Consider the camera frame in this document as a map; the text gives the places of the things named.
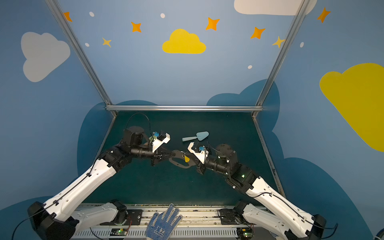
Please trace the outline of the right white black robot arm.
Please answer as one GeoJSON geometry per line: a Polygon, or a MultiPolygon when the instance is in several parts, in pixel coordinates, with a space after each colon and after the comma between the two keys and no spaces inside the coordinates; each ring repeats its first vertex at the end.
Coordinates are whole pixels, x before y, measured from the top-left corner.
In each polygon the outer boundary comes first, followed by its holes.
{"type": "Polygon", "coordinates": [[[236,191],[258,201],[266,210],[251,203],[239,202],[235,206],[246,222],[258,225],[276,235],[281,240],[320,240],[326,220],[320,215],[311,215],[301,210],[275,191],[260,175],[239,163],[237,153],[227,144],[215,150],[191,143],[188,146],[189,158],[203,174],[212,170],[223,174],[226,182],[236,191]]]}

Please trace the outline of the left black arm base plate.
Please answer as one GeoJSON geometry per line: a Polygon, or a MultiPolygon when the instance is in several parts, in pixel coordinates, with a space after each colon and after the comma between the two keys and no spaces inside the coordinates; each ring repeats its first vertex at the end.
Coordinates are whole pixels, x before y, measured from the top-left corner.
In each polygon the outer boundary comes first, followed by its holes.
{"type": "Polygon", "coordinates": [[[142,214],[142,210],[122,210],[111,222],[101,223],[100,226],[138,226],[141,223],[142,214]]]}

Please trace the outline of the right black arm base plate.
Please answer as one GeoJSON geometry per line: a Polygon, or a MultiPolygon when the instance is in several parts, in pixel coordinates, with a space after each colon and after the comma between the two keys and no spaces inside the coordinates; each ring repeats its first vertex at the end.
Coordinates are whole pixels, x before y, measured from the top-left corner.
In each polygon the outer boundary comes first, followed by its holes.
{"type": "Polygon", "coordinates": [[[247,225],[253,226],[253,224],[247,222],[243,215],[233,209],[219,209],[217,215],[222,225],[247,225]]]}

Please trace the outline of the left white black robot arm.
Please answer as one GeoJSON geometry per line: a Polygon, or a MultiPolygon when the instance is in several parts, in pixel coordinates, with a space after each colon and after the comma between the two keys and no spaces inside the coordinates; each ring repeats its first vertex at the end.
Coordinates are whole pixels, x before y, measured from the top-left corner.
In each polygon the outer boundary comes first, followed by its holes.
{"type": "Polygon", "coordinates": [[[77,207],[134,158],[148,159],[152,166],[171,158],[172,152],[162,146],[170,139],[164,132],[155,132],[149,138],[141,127],[125,129],[122,140],[101,153],[92,166],[63,191],[28,208],[33,230],[42,240],[69,240],[74,234],[99,224],[128,223],[127,208],[117,200],[87,211],[77,211],[77,207]]]}

